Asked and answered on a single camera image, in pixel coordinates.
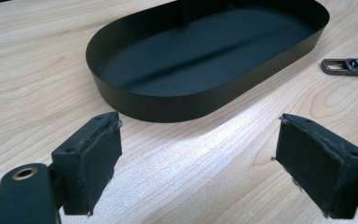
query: black oval tray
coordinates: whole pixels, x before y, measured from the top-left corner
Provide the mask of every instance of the black oval tray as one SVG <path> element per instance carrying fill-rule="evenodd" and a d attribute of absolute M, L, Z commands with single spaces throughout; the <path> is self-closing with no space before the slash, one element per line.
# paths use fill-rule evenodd
<path fill-rule="evenodd" d="M 313 0 L 176 1 L 104 26 L 86 59 L 117 111 L 184 121 L 215 111 L 310 52 L 328 21 Z"/>

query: screw hole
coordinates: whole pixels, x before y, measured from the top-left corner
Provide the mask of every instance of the screw hole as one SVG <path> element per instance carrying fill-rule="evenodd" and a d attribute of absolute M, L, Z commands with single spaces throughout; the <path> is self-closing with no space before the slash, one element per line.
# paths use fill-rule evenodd
<path fill-rule="evenodd" d="M 75 150 L 76 150 L 76 148 L 74 148 L 74 147 L 68 147 L 68 148 L 65 149 L 64 152 L 66 152 L 66 153 L 72 153 L 72 152 L 74 152 Z"/>
<path fill-rule="evenodd" d="M 25 168 L 25 169 L 18 171 L 16 174 L 14 174 L 13 179 L 15 179 L 15 180 L 27 179 L 27 178 L 35 175 L 36 173 L 37 173 L 37 169 L 34 167 Z"/>
<path fill-rule="evenodd" d="M 354 157 L 358 157 L 358 152 L 350 151 L 350 154 Z"/>

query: table surface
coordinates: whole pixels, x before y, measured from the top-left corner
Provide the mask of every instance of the table surface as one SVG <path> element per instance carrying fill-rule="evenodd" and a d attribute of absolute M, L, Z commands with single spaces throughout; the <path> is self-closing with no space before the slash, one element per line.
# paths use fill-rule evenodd
<path fill-rule="evenodd" d="M 113 109 L 85 61 L 104 25 L 168 0 L 0 3 L 0 178 Z M 358 58 L 358 1 L 319 0 L 331 20 L 307 56 L 200 119 L 160 124 L 120 114 L 123 155 L 93 217 L 63 223 L 358 223 L 324 218 L 275 156 L 279 116 L 313 119 L 358 146 L 358 77 L 323 58 Z"/>

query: clamp jaw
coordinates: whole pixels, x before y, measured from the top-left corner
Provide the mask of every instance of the clamp jaw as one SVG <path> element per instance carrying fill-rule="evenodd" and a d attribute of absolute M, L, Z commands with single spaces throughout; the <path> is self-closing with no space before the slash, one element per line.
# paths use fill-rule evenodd
<path fill-rule="evenodd" d="M 0 183 L 0 224 L 61 223 L 66 215 L 92 215 L 121 156 L 118 112 L 91 119 L 51 153 L 53 163 L 8 172 Z"/>
<path fill-rule="evenodd" d="M 358 147 L 316 122 L 283 114 L 276 160 L 326 217 L 353 218 L 358 207 Z"/>

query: wood grain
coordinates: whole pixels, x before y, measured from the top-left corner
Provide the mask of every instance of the wood grain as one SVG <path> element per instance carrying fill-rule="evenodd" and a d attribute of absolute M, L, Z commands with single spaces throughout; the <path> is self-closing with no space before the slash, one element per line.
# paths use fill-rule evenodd
<path fill-rule="evenodd" d="M 0 4 L 0 178 L 111 111 L 85 62 L 90 38 L 166 0 Z M 323 58 L 358 57 L 358 1 L 320 0 L 331 21 L 316 48 L 212 114 L 175 124 L 120 115 L 123 156 L 93 217 L 63 223 L 358 223 L 325 219 L 272 161 L 282 113 L 313 119 L 358 146 L 358 77 Z"/>

